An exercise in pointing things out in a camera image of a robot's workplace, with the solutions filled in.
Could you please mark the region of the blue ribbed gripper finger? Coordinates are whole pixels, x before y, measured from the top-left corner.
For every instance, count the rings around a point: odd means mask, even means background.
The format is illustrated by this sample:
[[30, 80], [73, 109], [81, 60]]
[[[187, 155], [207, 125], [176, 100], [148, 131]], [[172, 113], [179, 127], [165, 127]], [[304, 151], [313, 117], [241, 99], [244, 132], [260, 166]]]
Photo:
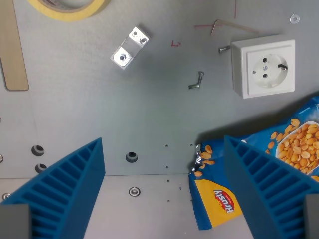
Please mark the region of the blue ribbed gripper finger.
[[29, 206], [33, 239], [82, 239], [105, 173], [98, 138], [46, 168], [1, 205]]
[[319, 184], [281, 160], [224, 137], [224, 170], [255, 239], [304, 239], [304, 201]]

